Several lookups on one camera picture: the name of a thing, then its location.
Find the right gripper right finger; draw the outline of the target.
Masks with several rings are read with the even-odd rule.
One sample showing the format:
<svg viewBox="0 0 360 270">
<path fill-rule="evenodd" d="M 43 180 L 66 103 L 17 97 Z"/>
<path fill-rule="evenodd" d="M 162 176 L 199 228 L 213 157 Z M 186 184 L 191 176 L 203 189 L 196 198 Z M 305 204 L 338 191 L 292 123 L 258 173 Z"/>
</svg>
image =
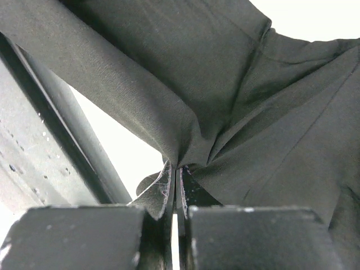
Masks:
<svg viewBox="0 0 360 270">
<path fill-rule="evenodd" d="M 176 171 L 181 269 L 341 269 L 327 229 L 299 207 L 222 205 Z"/>
</svg>

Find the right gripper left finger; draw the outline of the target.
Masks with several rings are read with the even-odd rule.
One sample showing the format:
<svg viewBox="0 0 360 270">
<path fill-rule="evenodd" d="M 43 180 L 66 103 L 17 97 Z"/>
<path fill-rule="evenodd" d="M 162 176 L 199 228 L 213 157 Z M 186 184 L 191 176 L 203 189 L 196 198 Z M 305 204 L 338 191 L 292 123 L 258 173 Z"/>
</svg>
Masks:
<svg viewBox="0 0 360 270">
<path fill-rule="evenodd" d="M 172 166 L 128 205 L 31 208 L 1 246 L 2 269 L 171 269 Z"/>
</svg>

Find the black long sleeve shirt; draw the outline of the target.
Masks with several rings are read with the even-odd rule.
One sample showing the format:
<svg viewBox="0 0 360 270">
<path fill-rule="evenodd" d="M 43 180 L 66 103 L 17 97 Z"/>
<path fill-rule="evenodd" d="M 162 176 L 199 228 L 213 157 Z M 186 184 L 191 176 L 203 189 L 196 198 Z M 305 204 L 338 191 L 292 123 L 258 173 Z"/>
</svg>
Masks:
<svg viewBox="0 0 360 270">
<path fill-rule="evenodd" d="M 220 203 L 298 205 L 359 268 L 359 40 L 250 1 L 2 1 L 1 33 Z"/>
</svg>

